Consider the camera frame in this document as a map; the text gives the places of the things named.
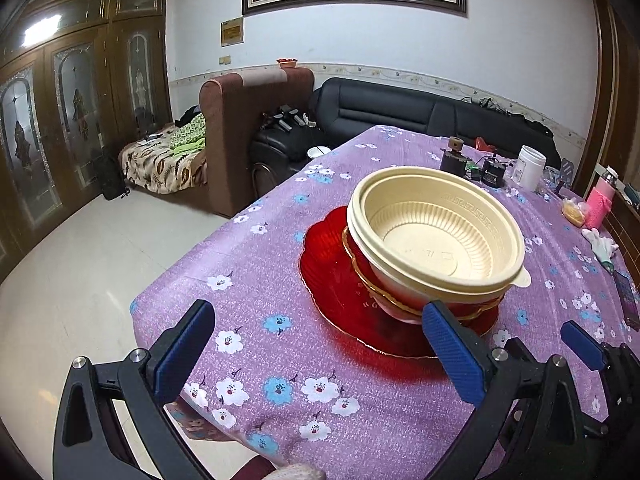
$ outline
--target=white tile floor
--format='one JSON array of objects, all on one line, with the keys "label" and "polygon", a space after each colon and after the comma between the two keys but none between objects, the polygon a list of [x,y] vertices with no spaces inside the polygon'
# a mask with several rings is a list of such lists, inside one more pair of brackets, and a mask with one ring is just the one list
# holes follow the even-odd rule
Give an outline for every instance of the white tile floor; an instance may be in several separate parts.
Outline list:
[{"label": "white tile floor", "polygon": [[[45,238],[0,285],[0,417],[45,479],[58,403],[69,365],[122,359],[136,347],[129,305],[165,269],[225,219],[142,192],[101,196]],[[123,403],[117,403],[140,465],[158,475]],[[235,442],[191,449],[216,480],[254,453]]]}]

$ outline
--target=metal screw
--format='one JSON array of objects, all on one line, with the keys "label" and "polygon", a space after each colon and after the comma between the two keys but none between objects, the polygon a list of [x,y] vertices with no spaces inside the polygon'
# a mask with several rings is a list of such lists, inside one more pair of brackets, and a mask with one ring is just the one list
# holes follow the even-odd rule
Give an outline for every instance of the metal screw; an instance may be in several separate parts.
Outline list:
[{"label": "metal screw", "polygon": [[562,357],[561,355],[553,355],[551,357],[551,361],[553,362],[553,364],[555,364],[557,367],[562,368],[563,366],[566,366],[566,359],[564,357]]},{"label": "metal screw", "polygon": [[86,358],[82,356],[76,357],[71,363],[72,367],[76,369],[82,368],[85,364],[86,364]]},{"label": "metal screw", "polygon": [[131,359],[135,363],[139,363],[146,357],[146,350],[143,348],[136,348],[133,352],[129,354],[129,359]]},{"label": "metal screw", "polygon": [[509,358],[509,353],[504,348],[494,348],[491,357],[496,361],[506,361]]}]

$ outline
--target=table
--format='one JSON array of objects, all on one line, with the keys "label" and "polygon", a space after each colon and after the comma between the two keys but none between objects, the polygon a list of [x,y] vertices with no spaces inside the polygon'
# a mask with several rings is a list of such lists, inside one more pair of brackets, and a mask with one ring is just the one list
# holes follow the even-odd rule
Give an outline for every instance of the table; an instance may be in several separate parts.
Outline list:
[{"label": "table", "polygon": [[[364,176],[393,165],[437,168],[446,144],[376,126],[310,162],[136,299],[137,342],[148,347],[194,300],[210,301],[214,337],[182,393],[205,420],[277,464],[311,463],[331,479],[424,478],[472,407],[436,360],[382,356],[329,326],[300,279],[298,259],[308,227],[345,205]],[[485,155],[469,147],[464,153]],[[489,344],[517,336],[541,361],[565,355],[583,410],[603,420],[599,376],[562,343],[560,327],[576,320],[598,340],[627,342],[640,355],[640,336],[623,324],[613,279],[561,216],[558,198],[490,192],[520,225],[532,283],[507,293]],[[613,261],[626,271],[619,254]],[[499,458],[495,450],[485,468]]]}]

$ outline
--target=black backpack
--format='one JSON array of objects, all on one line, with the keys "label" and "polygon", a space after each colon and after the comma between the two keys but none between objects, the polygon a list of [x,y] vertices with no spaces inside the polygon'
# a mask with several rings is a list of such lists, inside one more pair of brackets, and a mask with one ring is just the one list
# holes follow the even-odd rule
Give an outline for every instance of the black backpack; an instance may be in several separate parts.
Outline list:
[{"label": "black backpack", "polygon": [[101,152],[95,150],[92,153],[91,164],[94,167],[98,183],[100,183],[102,195],[107,200],[113,200],[114,198],[126,196],[130,193],[118,161],[106,148],[103,148]]}]

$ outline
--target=black leather sofa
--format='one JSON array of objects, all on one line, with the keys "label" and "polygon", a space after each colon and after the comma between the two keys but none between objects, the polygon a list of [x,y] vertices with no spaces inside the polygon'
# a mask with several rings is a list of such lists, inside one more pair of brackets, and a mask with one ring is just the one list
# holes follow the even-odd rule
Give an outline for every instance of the black leather sofa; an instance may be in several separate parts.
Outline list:
[{"label": "black leather sofa", "polygon": [[376,124],[433,137],[456,136],[469,146],[482,137],[509,158],[517,158],[526,145],[543,153],[547,165],[560,168],[553,133],[543,124],[429,92],[334,77],[314,92],[309,108],[319,129],[288,134],[263,130],[251,143],[256,195],[299,172],[312,146],[336,148]]}]

